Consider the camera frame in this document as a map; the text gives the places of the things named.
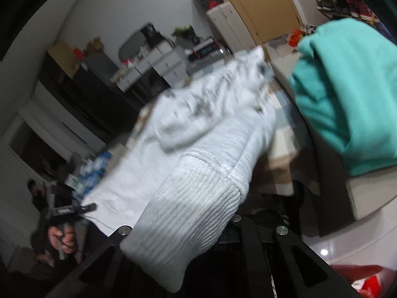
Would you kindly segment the person's left hand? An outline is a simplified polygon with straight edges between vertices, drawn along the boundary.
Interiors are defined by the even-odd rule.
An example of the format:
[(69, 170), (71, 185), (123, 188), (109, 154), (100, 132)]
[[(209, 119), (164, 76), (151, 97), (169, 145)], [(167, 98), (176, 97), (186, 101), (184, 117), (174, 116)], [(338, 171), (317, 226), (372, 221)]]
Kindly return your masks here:
[(72, 254), (76, 249), (75, 229), (73, 226), (64, 226), (62, 230), (55, 226), (48, 228), (48, 239), (54, 249), (64, 254)]

